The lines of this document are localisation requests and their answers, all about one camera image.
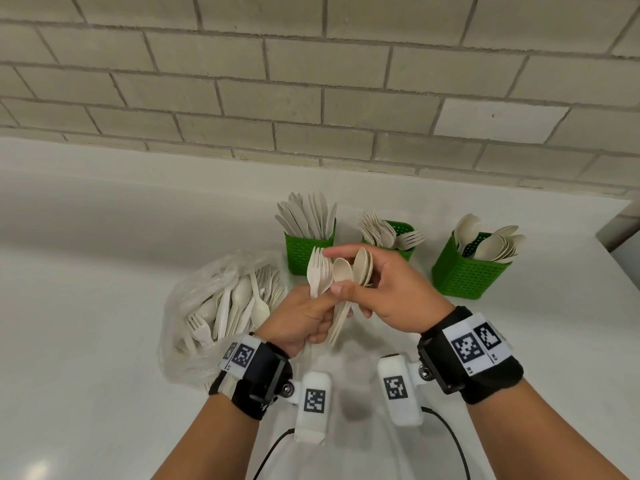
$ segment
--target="person's left arm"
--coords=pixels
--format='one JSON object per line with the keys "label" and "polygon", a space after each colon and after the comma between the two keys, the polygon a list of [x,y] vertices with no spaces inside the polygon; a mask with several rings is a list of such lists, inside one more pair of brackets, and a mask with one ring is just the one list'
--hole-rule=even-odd
{"label": "person's left arm", "polygon": [[[330,292],[311,299],[309,286],[297,286],[255,334],[295,357],[305,340],[325,341],[339,300]],[[259,425],[227,396],[210,396],[152,480],[244,479]]]}

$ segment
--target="green plastic container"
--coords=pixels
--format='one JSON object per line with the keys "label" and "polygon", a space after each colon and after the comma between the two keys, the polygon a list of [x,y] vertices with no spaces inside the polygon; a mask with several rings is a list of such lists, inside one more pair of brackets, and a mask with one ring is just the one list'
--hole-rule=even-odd
{"label": "green plastic container", "polygon": [[289,270],[292,274],[295,274],[296,276],[305,276],[307,274],[309,259],[311,259],[311,251],[313,251],[314,248],[330,248],[333,245],[336,222],[337,219],[334,219],[333,233],[326,241],[293,237],[286,232],[284,233],[284,240],[287,244],[287,261],[289,263]]}
{"label": "green plastic container", "polygon": [[490,233],[481,232],[467,249],[465,257],[462,257],[456,249],[456,242],[451,233],[440,257],[431,268],[433,286],[436,290],[443,295],[458,298],[478,299],[483,295],[498,276],[511,265],[511,263],[476,261],[467,257],[473,254],[477,245],[490,235]]}
{"label": "green plastic container", "polygon": [[[415,230],[412,225],[407,224],[406,222],[395,222],[395,221],[385,221],[385,222],[387,222],[391,227],[393,227],[396,230],[396,234],[404,234],[405,232],[413,232]],[[388,251],[395,251],[396,253],[399,253],[400,256],[402,256],[404,259],[409,261],[409,259],[411,259],[411,255],[413,254],[413,250],[415,249],[415,247],[411,249],[407,249],[406,251],[401,251],[398,249],[389,249],[389,248],[382,248],[382,249],[386,249]]]}

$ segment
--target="wrist-mounted device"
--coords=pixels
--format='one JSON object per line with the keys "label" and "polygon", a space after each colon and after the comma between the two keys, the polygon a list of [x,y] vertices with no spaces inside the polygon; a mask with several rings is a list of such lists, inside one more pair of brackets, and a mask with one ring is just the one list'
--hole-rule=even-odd
{"label": "wrist-mounted device", "polygon": [[515,386],[524,375],[500,332],[464,306],[422,334],[418,353],[443,392],[460,391],[468,404]]}
{"label": "wrist-mounted device", "polygon": [[240,411],[257,420],[293,377],[288,355],[253,334],[232,342],[218,368],[209,395],[226,395]]}

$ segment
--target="black cable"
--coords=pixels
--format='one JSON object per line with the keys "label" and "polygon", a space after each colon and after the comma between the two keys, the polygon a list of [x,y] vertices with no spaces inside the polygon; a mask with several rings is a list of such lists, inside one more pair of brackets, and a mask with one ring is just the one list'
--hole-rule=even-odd
{"label": "black cable", "polygon": [[433,414],[434,416],[436,416],[436,418],[438,418],[440,421],[442,421],[444,426],[447,427],[447,429],[451,433],[451,436],[453,437],[453,441],[456,442],[456,446],[458,447],[458,451],[460,452],[460,458],[462,458],[462,464],[465,466],[465,473],[467,475],[467,480],[471,480],[471,474],[469,473],[469,466],[467,465],[467,459],[465,458],[465,454],[462,452],[462,447],[460,446],[460,443],[458,442],[458,439],[456,438],[455,434],[453,433],[452,428],[449,426],[449,423],[444,421],[444,418],[442,416],[440,416],[436,411],[434,411],[434,410],[432,410],[430,408],[425,408],[423,406],[422,407],[422,411],[424,411],[425,413],[428,413],[428,414]]}
{"label": "black cable", "polygon": [[288,429],[286,430],[283,434],[280,435],[280,437],[276,440],[276,443],[274,443],[271,446],[271,449],[269,450],[269,452],[267,453],[267,456],[264,457],[264,460],[262,460],[262,463],[260,464],[260,468],[258,468],[258,471],[255,473],[255,475],[253,476],[253,480],[256,480],[256,478],[258,478],[258,475],[260,475],[260,472],[262,471],[262,469],[264,468],[264,464],[267,463],[267,460],[269,459],[269,457],[271,456],[271,453],[273,453],[273,450],[275,450],[276,446],[278,446],[278,443],[280,443],[280,441],[282,441],[282,439],[287,436],[287,435],[292,435],[293,432],[295,431],[294,428]]}

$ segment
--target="qr code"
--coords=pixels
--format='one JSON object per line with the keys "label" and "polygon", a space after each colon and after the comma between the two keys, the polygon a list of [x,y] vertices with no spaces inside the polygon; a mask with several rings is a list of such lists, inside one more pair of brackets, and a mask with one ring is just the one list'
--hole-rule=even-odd
{"label": "qr code", "polygon": [[382,380],[385,382],[385,389],[387,390],[387,397],[389,399],[404,399],[409,397],[402,376],[385,377]]}
{"label": "qr code", "polygon": [[222,360],[229,360],[229,358],[231,358],[231,354],[233,354],[234,350],[236,350],[236,345],[238,345],[238,342],[233,342],[231,343],[231,345],[229,345],[229,348],[225,352],[225,356],[222,357]]}
{"label": "qr code", "polygon": [[480,344],[478,344],[472,333],[468,333],[462,337],[452,340],[451,345],[453,345],[453,348],[456,351],[456,354],[458,354],[458,357],[460,357],[462,363],[470,362],[473,359],[484,355],[484,351],[480,348]]}
{"label": "qr code", "polygon": [[249,365],[249,361],[253,356],[253,352],[255,350],[248,345],[240,344],[238,350],[236,350],[236,354],[234,355],[231,362],[238,364],[240,367],[246,367]]}
{"label": "qr code", "polygon": [[324,398],[326,391],[322,389],[307,389],[305,394],[305,411],[310,413],[324,413]]}
{"label": "qr code", "polygon": [[487,350],[491,350],[502,343],[500,337],[498,337],[498,334],[491,325],[489,325],[489,323],[485,322],[482,325],[478,325],[475,327],[474,331],[476,332],[476,335],[480,337],[480,340],[482,340],[482,343]]}

